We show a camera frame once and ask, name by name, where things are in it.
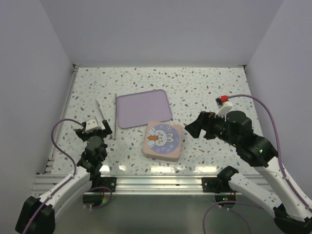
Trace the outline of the metal tin lid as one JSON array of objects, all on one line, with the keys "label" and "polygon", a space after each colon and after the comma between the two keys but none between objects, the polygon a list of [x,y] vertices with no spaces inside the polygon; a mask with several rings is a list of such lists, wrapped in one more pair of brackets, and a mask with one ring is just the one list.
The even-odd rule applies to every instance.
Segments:
[{"label": "metal tin lid", "polygon": [[180,125],[151,121],[147,125],[143,153],[180,154],[183,128]]}]

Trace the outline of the metal tongs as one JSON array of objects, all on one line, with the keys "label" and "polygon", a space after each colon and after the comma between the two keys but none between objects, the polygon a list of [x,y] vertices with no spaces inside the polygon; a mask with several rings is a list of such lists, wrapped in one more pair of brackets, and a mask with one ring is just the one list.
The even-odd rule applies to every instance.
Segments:
[{"label": "metal tongs", "polygon": [[98,95],[96,103],[102,118],[107,120],[112,131],[113,140],[117,139],[117,94]]}]

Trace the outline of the metal cookie tin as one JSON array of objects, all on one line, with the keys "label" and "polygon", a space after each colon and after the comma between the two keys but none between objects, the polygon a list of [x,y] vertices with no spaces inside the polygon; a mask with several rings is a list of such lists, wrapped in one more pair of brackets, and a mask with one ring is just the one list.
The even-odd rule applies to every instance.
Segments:
[{"label": "metal cookie tin", "polygon": [[180,158],[180,154],[174,154],[174,153],[170,153],[170,154],[144,153],[143,155],[144,157],[150,158],[153,160],[164,160],[164,161],[172,161],[172,162],[176,162]]}]

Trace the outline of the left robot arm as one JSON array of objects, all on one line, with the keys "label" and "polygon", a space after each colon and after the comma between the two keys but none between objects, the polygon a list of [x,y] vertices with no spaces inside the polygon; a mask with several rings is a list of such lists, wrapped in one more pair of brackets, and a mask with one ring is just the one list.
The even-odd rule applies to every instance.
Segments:
[{"label": "left robot arm", "polygon": [[62,213],[85,192],[99,192],[101,197],[115,192],[116,178],[104,179],[100,169],[107,157],[104,139],[112,134],[107,120],[98,123],[96,117],[82,122],[76,135],[86,146],[80,159],[73,163],[73,170],[61,182],[39,197],[26,199],[15,230],[19,234],[52,234]]}]

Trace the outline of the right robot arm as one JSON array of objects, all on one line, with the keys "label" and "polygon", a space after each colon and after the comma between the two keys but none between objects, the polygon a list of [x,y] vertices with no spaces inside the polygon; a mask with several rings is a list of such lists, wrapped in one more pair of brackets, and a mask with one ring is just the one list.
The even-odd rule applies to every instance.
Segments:
[{"label": "right robot arm", "polygon": [[239,192],[268,212],[276,226],[285,234],[310,234],[312,232],[312,201],[300,188],[296,196],[284,167],[278,164],[278,153],[264,137],[254,133],[252,121],[242,111],[230,111],[225,117],[213,112],[201,112],[197,119],[185,126],[193,137],[205,131],[207,140],[218,138],[235,147],[237,155],[259,172],[272,188],[272,192],[247,179],[237,169],[227,166],[211,183],[204,179],[215,193]]}]

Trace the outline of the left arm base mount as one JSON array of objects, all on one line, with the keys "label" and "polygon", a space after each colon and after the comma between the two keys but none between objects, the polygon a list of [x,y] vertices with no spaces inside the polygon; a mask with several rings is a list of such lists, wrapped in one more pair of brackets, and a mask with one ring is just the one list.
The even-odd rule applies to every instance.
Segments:
[{"label": "left arm base mount", "polygon": [[92,187],[89,192],[109,192],[114,193],[117,186],[117,178],[112,176],[99,177],[92,182]]}]

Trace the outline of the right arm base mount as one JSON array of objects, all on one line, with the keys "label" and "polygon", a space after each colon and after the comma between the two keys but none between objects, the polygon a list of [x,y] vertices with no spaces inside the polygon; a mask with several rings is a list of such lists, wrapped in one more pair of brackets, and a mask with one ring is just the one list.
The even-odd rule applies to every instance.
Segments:
[{"label": "right arm base mount", "polygon": [[202,177],[202,190],[204,193],[231,193],[233,189],[229,186],[229,181],[218,177]]}]

